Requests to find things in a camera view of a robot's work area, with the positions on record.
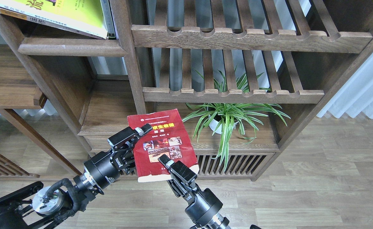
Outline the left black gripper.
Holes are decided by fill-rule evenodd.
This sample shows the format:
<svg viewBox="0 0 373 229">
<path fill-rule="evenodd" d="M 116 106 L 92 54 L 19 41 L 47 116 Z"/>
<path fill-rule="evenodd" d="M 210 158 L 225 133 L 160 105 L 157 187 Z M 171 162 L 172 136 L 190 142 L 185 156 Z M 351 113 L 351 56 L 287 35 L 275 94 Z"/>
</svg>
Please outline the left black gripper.
<svg viewBox="0 0 373 229">
<path fill-rule="evenodd" d="M 121 175 L 135 169 L 133 149 L 138 140 L 152 130 L 150 124 L 132 129 L 127 127 L 108 138 L 111 149 L 99 152 L 84 163 L 83 184 L 86 188 L 104 189 Z"/>
</svg>

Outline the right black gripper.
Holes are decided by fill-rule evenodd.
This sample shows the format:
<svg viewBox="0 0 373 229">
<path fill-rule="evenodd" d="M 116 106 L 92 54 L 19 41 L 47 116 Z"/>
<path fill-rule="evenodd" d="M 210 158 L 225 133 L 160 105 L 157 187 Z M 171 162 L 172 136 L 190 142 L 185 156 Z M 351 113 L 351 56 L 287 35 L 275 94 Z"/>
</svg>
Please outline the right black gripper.
<svg viewBox="0 0 373 229">
<path fill-rule="evenodd" d="M 168 169 L 172 177 L 168 184 L 176 197 L 182 197 L 188 207 L 185 213 L 195 227 L 223 227 L 223 216 L 219 213 L 223 203 L 209 189 L 204 191 L 195 183 L 197 175 L 181 161 L 174 162 L 166 154 L 158 161 Z"/>
</svg>

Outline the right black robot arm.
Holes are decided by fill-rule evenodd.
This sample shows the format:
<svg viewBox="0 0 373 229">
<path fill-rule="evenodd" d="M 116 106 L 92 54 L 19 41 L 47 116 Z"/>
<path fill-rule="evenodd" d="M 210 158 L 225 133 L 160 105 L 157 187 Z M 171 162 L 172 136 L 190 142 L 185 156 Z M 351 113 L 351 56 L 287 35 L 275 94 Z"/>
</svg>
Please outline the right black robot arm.
<svg viewBox="0 0 373 229">
<path fill-rule="evenodd" d="M 209 189 L 204 191 L 195 183 L 197 175 L 181 161 L 174 162 L 167 155 L 158 161 L 165 166 L 171 175 L 168 184 L 176 197 L 188 202 L 185 213 L 192 220 L 192 229 L 229 229 L 229 220 L 219 211 L 223 203 Z"/>
</svg>

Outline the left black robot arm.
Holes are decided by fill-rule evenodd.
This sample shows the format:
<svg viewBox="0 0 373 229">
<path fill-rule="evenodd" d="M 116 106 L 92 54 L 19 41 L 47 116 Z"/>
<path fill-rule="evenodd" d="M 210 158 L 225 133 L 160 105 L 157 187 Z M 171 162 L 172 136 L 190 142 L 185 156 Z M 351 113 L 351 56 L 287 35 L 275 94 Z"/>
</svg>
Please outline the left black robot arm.
<svg viewBox="0 0 373 229">
<path fill-rule="evenodd" d="M 113 184 L 124 171 L 135 169 L 133 149 L 138 140 L 152 130 L 150 124 L 127 127 L 108 139 L 111 149 L 84 163 L 84 173 L 44 187 L 37 181 L 0 198 L 0 229 L 55 228 Z"/>
</svg>

